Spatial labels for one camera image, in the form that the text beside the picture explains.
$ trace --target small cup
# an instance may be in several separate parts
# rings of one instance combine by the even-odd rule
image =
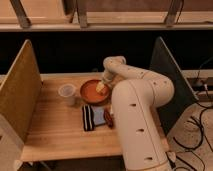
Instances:
[[[59,87],[58,94],[64,98],[68,106],[75,104],[76,87],[73,84],[64,84]]]

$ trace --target wooden tabletop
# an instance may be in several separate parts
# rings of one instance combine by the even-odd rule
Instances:
[[[22,161],[122,154],[115,128],[110,129],[103,125],[96,127],[94,131],[85,132],[83,130],[81,107],[85,103],[80,97],[79,90],[81,85],[90,79],[100,79],[100,76],[69,76],[43,81],[22,151]],[[57,92],[58,88],[66,83],[74,84],[77,87],[77,103],[73,107],[67,106]],[[155,120],[165,150],[168,150],[167,140],[160,127],[159,120]]]

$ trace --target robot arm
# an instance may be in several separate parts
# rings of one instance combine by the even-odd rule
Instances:
[[[120,56],[106,58],[104,67],[103,83],[112,81],[116,74],[127,78],[112,92],[112,108],[126,168],[170,171],[150,108],[171,100],[172,82],[153,71],[128,66]]]

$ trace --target orange bowl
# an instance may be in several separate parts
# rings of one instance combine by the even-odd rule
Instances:
[[[82,99],[92,105],[98,105],[104,103],[110,96],[110,88],[105,85],[103,88],[104,93],[98,93],[96,87],[100,80],[89,80],[85,82],[80,89]]]

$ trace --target cable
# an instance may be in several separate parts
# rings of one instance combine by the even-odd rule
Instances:
[[[207,144],[208,144],[208,146],[209,146],[210,150],[211,150],[211,151],[212,151],[212,153],[213,153],[213,147],[212,147],[212,145],[210,144],[209,139],[207,138],[207,136],[206,136],[205,132],[204,132],[204,137],[205,137],[205,139],[206,139],[206,142],[207,142]]]
[[[205,163],[203,162],[203,160],[202,160],[195,152],[191,151],[191,153],[201,161],[201,163],[202,163],[202,165],[203,165],[203,171],[205,171],[206,165],[205,165]]]
[[[181,0],[180,12],[179,12],[179,15],[177,17],[176,23],[178,23],[178,21],[179,21],[179,18],[181,16],[182,11],[183,11],[183,7],[184,7],[184,0]]]
[[[176,156],[178,160],[180,160],[181,162],[183,162],[184,164],[186,164],[187,166],[189,166],[193,171],[197,171],[197,169],[195,169],[191,164],[189,164],[187,161],[183,160],[182,158],[180,158],[179,156]]]
[[[189,169],[189,168],[187,168],[187,167],[183,167],[183,166],[176,167],[176,168],[174,169],[174,171],[177,171],[177,170],[179,170],[179,169],[185,169],[185,170],[187,170],[187,171],[190,171],[190,169]]]
[[[196,102],[196,104],[204,109],[213,109],[213,106],[204,106],[202,104],[200,104],[199,102]]]
[[[199,128],[199,130],[200,130],[200,141],[199,141],[199,143],[198,143],[196,146],[194,146],[194,147],[189,147],[189,146],[186,146],[186,145],[180,143],[175,137],[173,137],[173,140],[174,140],[179,146],[181,146],[181,147],[184,148],[184,149],[190,150],[190,151],[191,151],[191,150],[196,150],[197,148],[199,148],[199,147],[203,144],[203,137],[204,137],[203,126],[200,125],[200,123],[199,123],[195,118],[191,117],[191,119],[195,122],[195,125],[196,125],[196,126]]]
[[[199,77],[200,77],[200,70],[203,68],[203,66],[204,66],[205,64],[209,63],[211,60],[213,60],[213,56],[210,57],[210,58],[208,58],[206,61],[204,61],[204,62],[199,66],[199,68],[198,68],[198,73],[197,73],[197,77],[196,77],[196,79],[195,79],[195,83],[197,82],[197,80],[198,80]]]
[[[200,112],[200,115],[199,115],[199,123],[200,123],[200,125],[202,125],[202,126],[203,126],[203,122],[202,122],[203,114],[204,114],[205,111],[207,111],[207,110],[209,110],[209,109],[211,109],[211,108],[205,108],[205,109],[201,110],[201,112]]]

